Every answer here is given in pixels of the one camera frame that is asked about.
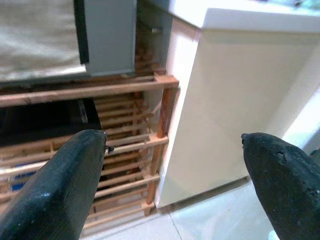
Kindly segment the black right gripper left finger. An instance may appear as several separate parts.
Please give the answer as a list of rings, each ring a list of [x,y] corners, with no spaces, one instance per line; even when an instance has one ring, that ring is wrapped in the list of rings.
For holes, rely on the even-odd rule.
[[[107,134],[83,130],[38,170],[0,215],[2,240],[78,240],[97,191]]]

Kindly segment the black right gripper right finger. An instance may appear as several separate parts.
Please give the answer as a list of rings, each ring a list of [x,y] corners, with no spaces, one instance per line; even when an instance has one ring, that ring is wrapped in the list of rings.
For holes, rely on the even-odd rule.
[[[256,195],[281,240],[320,238],[320,151],[306,154],[274,135],[241,135]]]

